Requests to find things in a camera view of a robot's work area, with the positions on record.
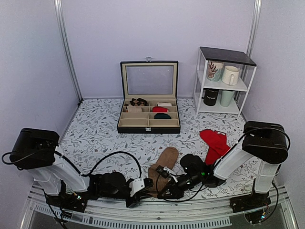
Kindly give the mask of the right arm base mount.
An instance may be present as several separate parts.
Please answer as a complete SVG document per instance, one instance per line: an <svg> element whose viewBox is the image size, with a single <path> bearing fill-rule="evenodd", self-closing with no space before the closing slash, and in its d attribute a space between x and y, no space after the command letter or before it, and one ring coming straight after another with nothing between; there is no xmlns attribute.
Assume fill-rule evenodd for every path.
<svg viewBox="0 0 305 229"><path fill-rule="evenodd" d="M254 190L255 184L256 179L254 180L251 194L230 199L230 207L233 210L233 213L247 211L271 204L269 191L263 194L257 193Z"/></svg>

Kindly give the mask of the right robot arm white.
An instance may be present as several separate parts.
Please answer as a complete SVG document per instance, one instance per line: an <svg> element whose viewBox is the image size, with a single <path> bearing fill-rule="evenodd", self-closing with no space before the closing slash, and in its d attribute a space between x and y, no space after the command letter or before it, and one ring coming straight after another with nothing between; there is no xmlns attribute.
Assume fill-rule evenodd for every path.
<svg viewBox="0 0 305 229"><path fill-rule="evenodd" d="M157 198L179 202L184 192L201 184L208 188L218 187L244 162L256 157L261 159L252 193L246 198L250 208L258 207L268 196L271 183L280 165L287 159L291 142L280 124L248 121L244 133L224 156L207 165L199 156L186 154L180 160L185 174L172 175Z"/></svg>

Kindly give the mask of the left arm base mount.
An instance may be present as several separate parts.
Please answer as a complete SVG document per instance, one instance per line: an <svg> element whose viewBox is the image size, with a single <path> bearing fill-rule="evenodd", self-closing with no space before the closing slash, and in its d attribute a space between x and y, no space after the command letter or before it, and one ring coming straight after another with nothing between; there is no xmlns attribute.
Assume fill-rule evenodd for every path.
<svg viewBox="0 0 305 229"><path fill-rule="evenodd" d="M67 193L66 184L61 180L60 192L57 196L46 195L46 203L60 209L67 209L84 213L88 199L86 193Z"/></svg>

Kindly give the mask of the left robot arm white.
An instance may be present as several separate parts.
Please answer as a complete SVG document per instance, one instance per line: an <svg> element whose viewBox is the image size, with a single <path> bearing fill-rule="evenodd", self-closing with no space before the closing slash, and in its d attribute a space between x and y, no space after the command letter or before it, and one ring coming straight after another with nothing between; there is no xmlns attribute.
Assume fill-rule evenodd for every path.
<svg viewBox="0 0 305 229"><path fill-rule="evenodd" d="M124 199L132 208L142 199L150 198L150 178L126 180L119 172L82 173L60 148L59 135L54 131L23 128L9 153L8 162L28 170L43 188L46 202L60 209L84 212L88 200L99 198Z"/></svg>

